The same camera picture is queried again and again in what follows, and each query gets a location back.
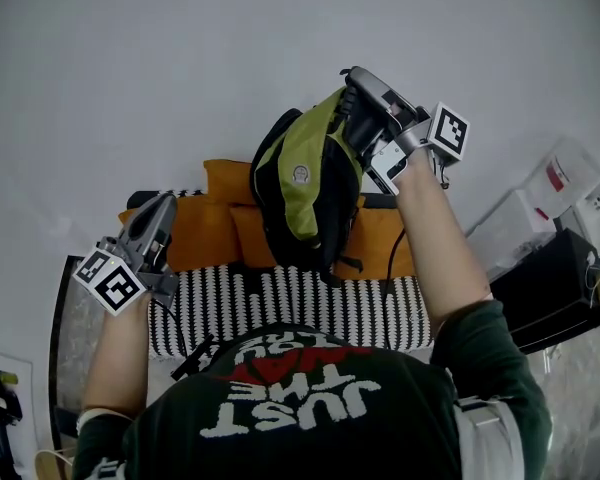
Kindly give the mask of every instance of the floor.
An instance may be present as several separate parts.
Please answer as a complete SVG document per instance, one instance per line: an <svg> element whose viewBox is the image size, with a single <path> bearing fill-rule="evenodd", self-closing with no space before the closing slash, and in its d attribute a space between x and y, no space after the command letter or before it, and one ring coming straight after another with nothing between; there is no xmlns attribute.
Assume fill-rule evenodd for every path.
<svg viewBox="0 0 600 480"><path fill-rule="evenodd" d="M57 390L61 407L80 410L102 318L98 303L72 281L67 291L58 350ZM531 369L547 397L554 419L544 478L585 478L583 450L588 430L600 415L600 327L551 349L549 355L548 372L541 352L529 356ZM175 360L150 360L149 403L173 384L169 374L178 364Z"/></svg>

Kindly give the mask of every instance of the green backpack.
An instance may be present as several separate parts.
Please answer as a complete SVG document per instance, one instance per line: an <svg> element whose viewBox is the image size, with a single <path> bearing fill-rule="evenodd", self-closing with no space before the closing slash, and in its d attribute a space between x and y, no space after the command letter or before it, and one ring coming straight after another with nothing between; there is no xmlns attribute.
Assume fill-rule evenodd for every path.
<svg viewBox="0 0 600 480"><path fill-rule="evenodd" d="M331 274L340 260L362 270L342 252L357 213L362 166L343 138L344 88L304 114L286 112L258 148L251 164L251 192L262 211L276 262Z"/></svg>

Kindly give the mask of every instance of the white wall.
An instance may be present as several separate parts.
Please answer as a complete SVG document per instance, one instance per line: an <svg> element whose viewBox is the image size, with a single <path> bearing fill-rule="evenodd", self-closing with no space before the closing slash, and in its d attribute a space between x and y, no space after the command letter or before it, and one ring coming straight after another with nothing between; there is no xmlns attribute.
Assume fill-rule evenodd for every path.
<svg viewBox="0 0 600 480"><path fill-rule="evenodd" d="M0 351L34 363L40 438L64 256L133 191L249 160L353 64L471 120L465 228L559 134L600 159L600 0L0 0Z"/></svg>

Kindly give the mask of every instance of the orange cushion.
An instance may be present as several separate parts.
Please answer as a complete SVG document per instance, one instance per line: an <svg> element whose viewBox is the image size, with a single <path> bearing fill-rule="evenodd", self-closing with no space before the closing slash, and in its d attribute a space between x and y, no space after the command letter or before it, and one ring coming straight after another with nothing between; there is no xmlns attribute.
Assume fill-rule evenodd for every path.
<svg viewBox="0 0 600 480"><path fill-rule="evenodd" d="M119 215L124 224L134 210ZM240 261L238 234L227 204L209 196L178 198L167 261L174 272Z"/></svg>
<svg viewBox="0 0 600 480"><path fill-rule="evenodd" d="M361 208L344 256L361 260L364 270L358 272L339 261L335 266L335 275L342 279L385 279L391 249L401 230L402 220L398 210ZM393 260L391 277L413 275L415 270L411 251L407 239L403 238Z"/></svg>
<svg viewBox="0 0 600 480"><path fill-rule="evenodd" d="M262 226L262 213L256 206L231 208L231 216L238 230L244 264L250 268L275 267Z"/></svg>
<svg viewBox="0 0 600 480"><path fill-rule="evenodd" d="M249 187L250 163L205 160L204 168L207 170L207 192L214 200L228 204L256 204Z"/></svg>

